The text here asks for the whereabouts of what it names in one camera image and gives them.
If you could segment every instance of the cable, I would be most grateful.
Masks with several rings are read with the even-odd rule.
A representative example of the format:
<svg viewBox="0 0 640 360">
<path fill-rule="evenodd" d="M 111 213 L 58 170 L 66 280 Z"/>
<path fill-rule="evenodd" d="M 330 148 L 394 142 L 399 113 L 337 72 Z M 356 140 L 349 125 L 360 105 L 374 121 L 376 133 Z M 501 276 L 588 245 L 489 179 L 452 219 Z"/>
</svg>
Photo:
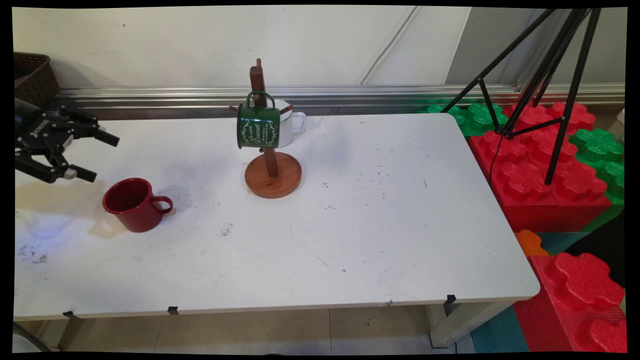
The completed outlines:
<svg viewBox="0 0 640 360">
<path fill-rule="evenodd" d="M 531 107 L 525 107 L 524 112 L 519 116 L 519 119 L 522 119 L 524 117 L 524 115 L 527 114 L 527 111 L 531 110 Z M 502 135 L 500 136 L 500 141 L 498 142 L 498 149 L 495 150 L 495 155 L 493 155 L 493 160 L 491 160 L 491 166 L 489 167 L 489 186 L 491 186 L 491 174 L 493 173 L 493 163 L 495 162 L 495 159 L 498 157 L 498 152 L 500 152 L 500 145 L 502 144 L 502 138 L 504 138 L 504 129 L 502 129 Z"/>
<path fill-rule="evenodd" d="M 504 131 L 502 132 L 502 135 L 500 136 L 500 141 L 498 142 L 498 149 L 495 151 L 495 155 L 493 156 L 493 160 L 491 160 L 491 167 L 489 168 L 489 186 L 491 186 L 491 174 L 493 172 L 493 163 L 495 162 L 495 159 L 498 157 L 498 152 L 500 151 L 500 144 L 502 144 L 502 138 L 504 138 Z"/>
<path fill-rule="evenodd" d="M 34 346 L 40 349 L 42 352 L 51 352 L 51 349 L 49 349 L 47 345 L 40 341 L 40 339 L 31 335 L 30 332 L 28 332 L 22 326 L 18 325 L 15 322 L 13 323 L 13 331 L 18 335 L 21 335 L 23 338 L 27 339 L 30 343 L 34 344 Z"/>
<path fill-rule="evenodd" d="M 387 47 L 382 50 L 382 53 L 380 53 L 380 55 L 378 56 L 378 58 L 376 59 L 376 61 L 374 61 L 373 65 L 371 65 L 371 67 L 369 68 L 369 71 L 367 71 L 367 74 L 364 76 L 364 78 L 362 79 L 362 81 L 360 82 L 361 85 L 364 84 L 365 81 L 367 81 L 367 78 L 369 77 L 369 74 L 371 74 L 371 72 L 373 71 L 373 68 L 376 67 L 376 65 L 378 64 L 378 61 L 380 61 L 380 58 L 382 58 L 382 56 L 387 52 L 387 50 L 389 49 L 389 47 L 391 46 L 391 44 L 394 43 L 394 41 L 396 41 L 396 38 L 398 37 L 398 35 L 400 34 L 400 31 L 402 31 L 402 29 L 404 29 L 404 25 L 406 25 L 406 23 L 409 21 L 409 19 L 411 19 L 411 16 L 413 15 L 414 11 L 418 8 L 418 6 L 414 6 L 413 9 L 411 10 L 411 12 L 409 13 L 409 16 L 406 17 L 406 19 L 404 20 L 404 22 L 402 23 L 402 25 L 400 25 L 400 28 L 398 29 L 397 33 L 394 35 L 394 38 L 391 39 L 391 41 L 389 42 L 389 44 L 387 44 Z"/>
</svg>

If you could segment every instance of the white wall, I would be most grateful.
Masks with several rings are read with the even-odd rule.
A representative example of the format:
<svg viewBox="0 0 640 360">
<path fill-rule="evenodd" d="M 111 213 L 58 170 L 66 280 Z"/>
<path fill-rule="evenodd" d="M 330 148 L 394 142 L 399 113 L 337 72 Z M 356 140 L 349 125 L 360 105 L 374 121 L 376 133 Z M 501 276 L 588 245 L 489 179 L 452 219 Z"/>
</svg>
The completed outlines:
<svg viewBox="0 0 640 360">
<path fill-rule="evenodd" d="M 13 8 L 14 51 L 47 54 L 63 88 L 357 85 L 412 6 Z M 441 84 L 467 7 L 420 7 L 368 84 Z"/>
<path fill-rule="evenodd" d="M 589 17 L 575 32 L 551 83 L 571 83 L 588 23 Z M 603 8 L 580 83 L 624 83 L 626 66 L 627 8 Z"/>
<path fill-rule="evenodd" d="M 474 6 L 469 12 L 445 83 L 466 85 L 471 82 L 542 11 L 543 9 Z M 549 21 L 545 21 L 520 43 L 484 77 L 484 82 L 514 85 L 531 59 L 536 45 L 546 33 L 548 24 Z"/>
</svg>

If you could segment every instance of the red mug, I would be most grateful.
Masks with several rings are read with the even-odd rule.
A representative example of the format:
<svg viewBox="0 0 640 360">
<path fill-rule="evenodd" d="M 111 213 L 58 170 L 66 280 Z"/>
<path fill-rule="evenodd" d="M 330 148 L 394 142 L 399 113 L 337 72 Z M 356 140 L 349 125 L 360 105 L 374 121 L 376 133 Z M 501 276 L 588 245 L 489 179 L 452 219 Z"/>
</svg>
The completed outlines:
<svg viewBox="0 0 640 360">
<path fill-rule="evenodd" d="M 169 208 L 163 210 L 159 201 L 168 203 Z M 104 194 L 102 206 L 130 231 L 143 233 L 160 223 L 163 215 L 173 209 L 173 201 L 166 196 L 154 196 L 147 180 L 132 177 L 113 185 Z"/>
</svg>

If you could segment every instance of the red foam block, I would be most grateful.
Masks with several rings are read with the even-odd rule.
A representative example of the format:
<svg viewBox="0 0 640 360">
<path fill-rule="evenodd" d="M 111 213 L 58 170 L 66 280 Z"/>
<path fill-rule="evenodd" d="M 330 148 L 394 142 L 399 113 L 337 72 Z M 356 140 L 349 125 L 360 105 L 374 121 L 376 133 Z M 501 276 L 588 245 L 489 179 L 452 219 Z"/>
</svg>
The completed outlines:
<svg viewBox="0 0 640 360">
<path fill-rule="evenodd" d="M 513 309 L 530 351 L 627 352 L 624 290 L 604 261 L 560 253 L 529 262 L 540 292 Z"/>
<path fill-rule="evenodd" d="M 558 163 L 551 183 L 557 208 L 540 222 L 536 233 L 576 232 L 605 211 L 611 202 L 605 196 L 607 184 L 596 177 L 596 170 L 572 158 Z"/>
<path fill-rule="evenodd" d="M 545 171 L 549 168 L 551 155 L 556 146 L 556 138 L 557 131 L 546 127 L 532 131 L 531 135 L 522 141 L 529 150 L 529 159 Z M 567 163 L 573 160 L 576 152 L 578 152 L 578 148 L 570 143 L 569 137 L 565 135 L 563 145 L 560 148 L 558 163 Z"/>
<path fill-rule="evenodd" d="M 516 121 L 516 124 L 513 127 L 513 131 L 516 132 L 516 131 L 524 130 L 524 129 L 527 129 L 528 127 L 531 127 L 533 125 L 542 124 L 544 122 L 551 121 L 551 120 L 553 120 L 553 118 L 551 116 L 549 116 L 549 114 L 547 114 L 546 112 L 544 112 L 544 113 L 540 113 L 540 112 L 527 113 L 525 115 L 522 115 L 520 117 L 520 119 L 518 119 Z M 551 125 L 551 126 L 543 127 L 542 129 L 548 129 L 548 128 L 553 127 L 553 126 L 557 126 L 557 125 Z M 520 134 L 516 138 L 518 140 L 520 140 L 520 141 L 525 141 L 533 133 L 538 132 L 538 131 L 540 131 L 540 129 L 533 130 L 533 131 L 528 132 L 528 133 Z"/>
<path fill-rule="evenodd" d="M 508 108 L 503 109 L 502 113 L 507 115 L 508 117 L 511 117 L 511 114 L 513 114 L 513 111 L 516 110 L 516 104 L 511 105 Z M 522 110 L 522 112 L 520 113 L 520 118 L 522 118 L 523 116 L 526 115 L 532 115 L 532 114 L 546 114 L 547 113 L 547 109 L 542 106 L 542 105 L 538 105 L 535 108 L 533 106 L 531 106 L 531 103 L 525 105 L 524 109 Z"/>
<path fill-rule="evenodd" d="M 547 113 L 552 117 L 552 119 L 557 119 L 563 116 L 565 103 L 556 102 L 547 109 Z M 589 131 L 593 130 L 593 124 L 596 121 L 596 117 L 593 114 L 587 112 L 587 107 L 575 102 L 573 104 L 573 109 L 571 110 L 571 117 L 569 118 L 569 125 L 566 128 L 567 134 L 575 134 L 578 129 L 587 129 Z M 550 126 L 556 132 L 559 129 L 559 124 Z"/>
<path fill-rule="evenodd" d="M 487 178 L 499 141 L 500 135 L 493 131 L 469 138 L 469 147 Z M 527 147 L 516 140 L 502 139 L 492 177 L 491 188 L 514 232 L 534 229 L 557 208 L 542 170 L 527 159 Z"/>
</svg>

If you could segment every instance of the wicker basket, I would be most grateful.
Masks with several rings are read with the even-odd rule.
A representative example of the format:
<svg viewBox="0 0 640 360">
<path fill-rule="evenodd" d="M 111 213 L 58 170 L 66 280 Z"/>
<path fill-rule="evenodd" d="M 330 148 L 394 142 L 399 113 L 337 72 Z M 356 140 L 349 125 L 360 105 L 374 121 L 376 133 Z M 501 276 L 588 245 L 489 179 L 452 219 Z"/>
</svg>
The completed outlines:
<svg viewBox="0 0 640 360">
<path fill-rule="evenodd" d="M 13 53 L 14 96 L 43 106 L 58 94 L 60 86 L 49 57 L 41 54 Z"/>
</svg>

